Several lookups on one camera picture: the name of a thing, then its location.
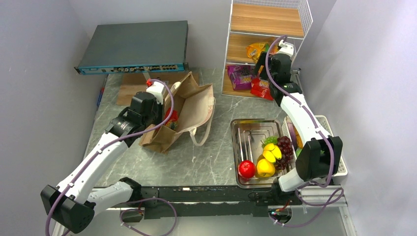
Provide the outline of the purple grapes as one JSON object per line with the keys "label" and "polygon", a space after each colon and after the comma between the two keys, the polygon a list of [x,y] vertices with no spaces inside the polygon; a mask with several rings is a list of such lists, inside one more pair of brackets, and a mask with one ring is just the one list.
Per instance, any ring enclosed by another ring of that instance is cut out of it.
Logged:
{"label": "purple grapes", "polygon": [[275,169],[277,171],[282,171],[287,169],[290,166],[293,158],[293,144],[289,137],[282,136],[277,140],[277,146],[281,151],[281,159],[277,160],[275,163]]}

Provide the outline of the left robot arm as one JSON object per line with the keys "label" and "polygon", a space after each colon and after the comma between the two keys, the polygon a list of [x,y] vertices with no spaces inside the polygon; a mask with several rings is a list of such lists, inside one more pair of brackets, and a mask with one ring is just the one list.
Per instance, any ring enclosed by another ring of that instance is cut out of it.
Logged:
{"label": "left robot arm", "polygon": [[92,189],[109,166],[142,136],[146,128],[162,122],[163,112],[162,92],[136,93],[131,105],[110,122],[86,159],[56,187],[44,187],[40,196],[47,213],[46,235],[50,234],[52,219],[71,232],[79,233],[107,208],[123,202],[133,207],[140,202],[142,187],[128,177],[95,193]]}

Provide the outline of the red apple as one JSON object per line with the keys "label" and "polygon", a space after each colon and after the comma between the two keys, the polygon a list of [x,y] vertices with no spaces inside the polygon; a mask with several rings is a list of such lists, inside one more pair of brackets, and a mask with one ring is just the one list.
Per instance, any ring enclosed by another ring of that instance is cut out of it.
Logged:
{"label": "red apple", "polygon": [[256,173],[256,166],[249,160],[242,161],[238,166],[238,175],[244,179],[254,177]]}

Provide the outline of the brown burlap grocery bag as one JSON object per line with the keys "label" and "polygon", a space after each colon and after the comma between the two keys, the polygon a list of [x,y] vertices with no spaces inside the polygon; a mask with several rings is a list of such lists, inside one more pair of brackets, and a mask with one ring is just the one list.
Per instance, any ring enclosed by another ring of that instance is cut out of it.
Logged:
{"label": "brown burlap grocery bag", "polygon": [[183,133],[188,133],[194,145],[202,146],[208,139],[214,115],[213,85],[200,86],[192,72],[173,85],[174,112],[178,116],[174,129],[164,125],[144,134],[139,145],[156,152],[167,152]]}

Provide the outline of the orange snack bag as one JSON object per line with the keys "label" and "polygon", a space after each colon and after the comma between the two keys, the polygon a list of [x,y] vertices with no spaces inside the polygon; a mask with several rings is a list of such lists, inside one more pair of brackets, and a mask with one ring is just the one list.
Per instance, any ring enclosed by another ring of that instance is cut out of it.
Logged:
{"label": "orange snack bag", "polygon": [[262,52],[267,52],[269,49],[270,43],[268,42],[252,43],[246,47],[246,54],[253,62],[257,62]]}

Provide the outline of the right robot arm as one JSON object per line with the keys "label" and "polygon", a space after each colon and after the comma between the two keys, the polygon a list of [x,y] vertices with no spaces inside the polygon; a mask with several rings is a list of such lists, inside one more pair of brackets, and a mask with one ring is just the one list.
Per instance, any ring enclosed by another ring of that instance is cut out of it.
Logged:
{"label": "right robot arm", "polygon": [[327,186],[338,172],[343,143],[340,137],[331,135],[313,115],[301,88],[291,82],[291,58],[277,53],[262,52],[255,66],[261,70],[262,79],[269,82],[270,94],[288,115],[299,133],[303,148],[295,160],[295,167],[277,179],[277,187],[271,190],[271,198],[283,204],[290,192],[307,183],[326,178]]}

